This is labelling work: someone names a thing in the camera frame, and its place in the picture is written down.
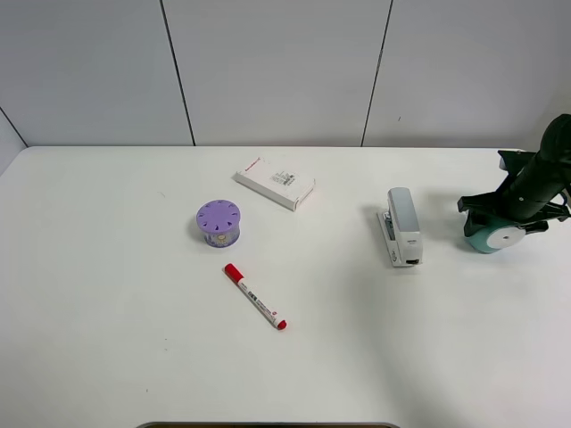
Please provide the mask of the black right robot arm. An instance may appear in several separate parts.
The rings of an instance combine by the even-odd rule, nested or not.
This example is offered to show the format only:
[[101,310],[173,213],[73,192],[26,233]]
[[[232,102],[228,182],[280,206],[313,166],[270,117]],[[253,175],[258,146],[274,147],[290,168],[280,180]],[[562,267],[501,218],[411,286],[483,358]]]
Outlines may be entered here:
[[531,227],[565,221],[570,209],[553,199],[570,190],[570,116],[561,114],[545,129],[536,152],[500,151],[507,176],[496,189],[487,226]]

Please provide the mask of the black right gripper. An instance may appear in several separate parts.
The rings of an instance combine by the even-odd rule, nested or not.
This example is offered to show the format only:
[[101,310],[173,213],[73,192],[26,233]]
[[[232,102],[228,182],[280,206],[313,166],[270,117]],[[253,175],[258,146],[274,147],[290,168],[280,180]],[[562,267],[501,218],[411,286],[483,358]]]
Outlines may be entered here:
[[[570,217],[570,209],[556,208],[555,196],[570,187],[570,151],[515,152],[500,151],[501,168],[507,177],[496,190],[494,213],[491,194],[461,196],[458,211],[466,212],[463,226],[465,237],[471,237],[487,226],[530,223],[523,226],[527,233],[548,230],[547,219],[563,221]],[[538,217],[544,221],[534,222]]]

